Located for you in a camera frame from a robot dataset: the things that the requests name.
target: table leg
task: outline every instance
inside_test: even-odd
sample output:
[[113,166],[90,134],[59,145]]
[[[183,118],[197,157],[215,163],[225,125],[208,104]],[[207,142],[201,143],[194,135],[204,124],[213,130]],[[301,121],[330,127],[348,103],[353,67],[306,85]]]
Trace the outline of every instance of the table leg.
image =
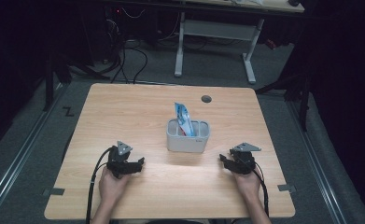
[[179,26],[179,45],[178,45],[178,52],[176,53],[176,62],[175,62],[176,77],[182,76],[184,33],[185,33],[185,12],[181,12],[181,22]]
[[260,19],[258,22],[258,25],[254,31],[253,38],[251,40],[251,44],[249,45],[248,53],[243,54],[244,65],[246,66],[246,75],[248,77],[248,82],[250,84],[256,83],[255,74],[254,74],[254,71],[252,70],[251,57],[254,52],[255,46],[258,42],[258,38],[259,38],[261,27],[263,26],[263,23],[264,23],[264,19]]

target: table top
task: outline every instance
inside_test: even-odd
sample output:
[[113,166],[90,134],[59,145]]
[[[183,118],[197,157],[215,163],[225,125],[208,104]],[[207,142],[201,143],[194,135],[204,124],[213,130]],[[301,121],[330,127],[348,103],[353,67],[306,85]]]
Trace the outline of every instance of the table top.
[[[212,98],[202,101],[203,95]],[[190,117],[209,123],[211,133],[203,153],[167,149],[166,126],[175,118],[174,102]],[[134,174],[113,218],[248,217],[230,171],[219,154],[243,142],[261,148],[253,152],[264,173],[270,217],[292,217],[295,209],[255,92],[249,88],[94,84],[82,109],[45,211],[49,219],[84,219],[91,175],[102,153],[120,140],[131,146],[129,161],[145,157]],[[95,181],[91,215],[100,202]]]
[[262,4],[258,4],[255,0],[241,0],[234,1],[237,5],[234,5],[231,0],[186,0],[187,2],[192,3],[203,3],[209,5],[223,5],[230,7],[251,7],[257,9],[265,9],[265,10],[275,10],[282,12],[304,12],[304,7],[302,4],[299,4],[296,7],[291,6],[288,3],[288,0],[262,0]]

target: human hand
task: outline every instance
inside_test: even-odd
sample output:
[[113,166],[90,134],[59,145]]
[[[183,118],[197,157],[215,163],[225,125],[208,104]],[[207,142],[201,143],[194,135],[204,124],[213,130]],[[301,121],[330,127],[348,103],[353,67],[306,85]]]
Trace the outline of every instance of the human hand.
[[[257,174],[259,173],[258,167],[255,168],[255,172]],[[247,175],[241,175],[235,172],[232,172],[232,174],[237,182],[240,193],[243,194],[247,200],[257,200],[259,198],[260,180],[254,172]]]
[[104,167],[99,185],[101,202],[91,224],[109,223],[112,210],[123,195],[130,177],[131,175],[125,175],[121,179],[117,179],[110,170]]
[[124,175],[122,179],[117,179],[110,170],[104,167],[99,185],[101,203],[115,206],[123,195],[130,177],[131,175]]

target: toothpaste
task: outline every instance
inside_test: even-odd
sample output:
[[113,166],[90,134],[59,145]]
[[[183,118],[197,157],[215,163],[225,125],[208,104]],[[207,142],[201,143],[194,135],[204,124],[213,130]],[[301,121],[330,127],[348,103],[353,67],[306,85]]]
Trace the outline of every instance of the toothpaste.
[[185,136],[196,136],[191,125],[188,109],[182,104],[175,103],[175,113],[182,133]]

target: wire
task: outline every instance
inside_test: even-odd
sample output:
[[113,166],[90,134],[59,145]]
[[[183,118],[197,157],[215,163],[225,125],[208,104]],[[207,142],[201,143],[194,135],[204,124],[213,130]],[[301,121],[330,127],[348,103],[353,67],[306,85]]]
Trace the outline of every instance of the wire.
[[124,76],[124,79],[126,80],[126,84],[129,84],[130,81],[129,79],[127,78],[126,74],[124,73],[124,64],[126,62],[126,53],[125,53],[125,50],[126,49],[129,49],[129,50],[134,50],[134,51],[137,51],[137,52],[140,52],[142,55],[144,55],[145,57],[145,63],[144,65],[142,66],[142,68],[135,74],[135,76],[133,77],[133,84],[135,84],[136,82],[136,79],[138,77],[138,75],[144,70],[144,68],[147,66],[147,55],[146,53],[144,53],[143,51],[139,50],[139,49],[132,49],[132,48],[124,48],[123,46],[123,63],[121,64],[120,66],[120,69],[118,70],[118,72],[116,73],[116,75],[113,76],[112,80],[110,83],[113,83],[116,79],[116,77],[118,76],[119,72],[121,71],[121,73],[123,74]]
[[267,193],[267,187],[264,184],[263,173],[261,173],[261,176],[260,176],[255,170],[252,170],[252,172],[258,177],[258,179],[260,180],[261,187],[263,188],[264,212],[266,213],[266,215],[268,217],[269,216],[269,194]]
[[110,20],[110,19],[106,19],[107,21],[110,21],[112,24],[113,24],[113,27],[112,27],[112,30],[111,30],[111,32],[113,32],[113,29],[115,29],[115,27],[116,27],[116,32],[118,33],[119,32],[119,27],[118,27],[118,25],[114,22],[114,21],[112,21],[112,20]]
[[191,50],[199,50],[199,49],[202,49],[202,48],[204,48],[206,45],[207,45],[207,43],[208,43],[208,39],[207,38],[205,38],[204,39],[204,43],[199,47],[199,48],[189,48],[189,47],[187,47],[185,44],[184,44],[184,48],[185,49],[191,49]]
[[169,39],[169,38],[174,38],[175,36],[177,36],[177,35],[173,35],[173,34],[175,33],[176,27],[178,26],[179,17],[180,17],[180,13],[178,13],[178,16],[176,17],[176,22],[175,22],[175,26],[174,26],[173,31],[168,36],[166,36],[165,38],[159,39],[159,41],[166,40],[166,39]]
[[[117,56],[117,58],[115,59],[115,61],[109,66],[107,67],[106,69],[104,70],[101,70],[101,71],[98,71],[96,73],[100,74],[100,75],[103,75],[105,73],[108,73],[112,70],[114,70],[115,68],[117,68],[118,66],[120,65],[120,57],[119,55]],[[73,67],[69,67],[69,71],[75,75],[78,75],[78,76],[86,76],[87,73],[83,73],[83,72],[80,72],[76,69],[74,69]]]
[[165,46],[165,47],[174,47],[174,46],[176,46],[176,45],[179,44],[177,41],[174,44],[164,44],[162,42],[167,41],[167,40],[171,40],[172,38],[176,38],[176,37],[177,37],[177,35],[176,36],[172,36],[172,37],[170,37],[168,39],[163,39],[162,41],[158,41],[157,43],[160,44],[160,45],[162,45],[162,46]]
[[142,68],[135,74],[135,76],[133,77],[133,84],[135,84],[136,78],[138,77],[138,75],[144,70],[144,68],[147,66],[147,55],[146,53],[144,53],[143,51],[139,50],[139,49],[130,49],[130,50],[135,50],[138,51],[140,53],[142,53],[145,56],[145,64],[144,66],[142,66]]
[[211,44],[217,44],[217,45],[223,45],[223,46],[236,45],[236,44],[243,42],[242,40],[232,39],[232,40],[229,40],[229,42],[227,42],[227,43],[222,43],[221,41],[219,41],[220,39],[222,39],[222,38],[209,38],[208,42]]
[[144,10],[142,10],[142,11],[141,11],[141,13],[139,13],[139,15],[138,15],[138,16],[131,16],[131,15],[130,15],[127,11],[126,11],[126,9],[124,9],[124,7],[123,7],[122,9],[123,9],[124,13],[126,13],[126,15],[127,15],[128,17],[132,18],[132,19],[138,19],[138,18],[140,18],[140,17],[142,16],[142,13],[144,13],[144,12],[145,12],[145,9],[144,9]]
[[126,50],[125,50],[125,48],[124,48],[124,46],[125,46],[125,43],[124,43],[124,45],[123,45],[123,62],[121,63],[121,66],[120,66],[120,69],[118,70],[118,72],[113,76],[113,78],[112,78],[112,80],[110,81],[110,83],[113,83],[114,81],[115,81],[115,79],[116,79],[116,77],[118,76],[118,74],[119,74],[119,72],[121,71],[122,72],[122,74],[124,75],[124,79],[125,79],[125,81],[126,81],[126,84],[128,84],[129,83],[129,79],[126,77],[126,75],[124,74],[124,70],[123,70],[123,67],[124,67],[124,63],[126,62]]
[[138,42],[138,44],[136,44],[136,45],[135,45],[135,46],[133,46],[133,47],[128,47],[128,49],[137,49],[137,48],[141,47],[141,40],[139,40],[139,39],[129,39],[129,40],[127,40],[126,42],[127,42],[127,43]]
[[87,201],[87,212],[86,212],[86,224],[90,224],[90,219],[91,219],[91,203],[92,203],[92,194],[94,192],[94,183],[95,183],[95,177],[97,174],[98,169],[103,166],[106,163],[103,163],[100,166],[100,162],[103,159],[104,155],[106,153],[108,153],[111,150],[111,147],[109,149],[107,149],[100,157],[100,159],[98,160],[97,164],[95,165],[94,168],[94,172],[92,173],[91,176],[91,182],[90,182],[90,189],[89,189],[89,197],[88,197],[88,201]]
[[[249,164],[247,164],[246,162],[244,162],[243,160],[241,160],[241,158],[238,158],[243,164],[245,164],[248,168],[250,168]],[[260,166],[258,165],[257,162],[255,162],[255,164],[259,167],[260,170],[260,175],[258,174],[258,172],[256,172],[255,169],[252,170],[252,172],[258,177],[261,187],[263,188],[263,203],[264,203],[264,212],[266,213],[267,217],[269,216],[269,194],[267,192],[267,187],[264,184],[264,174],[260,168]]]

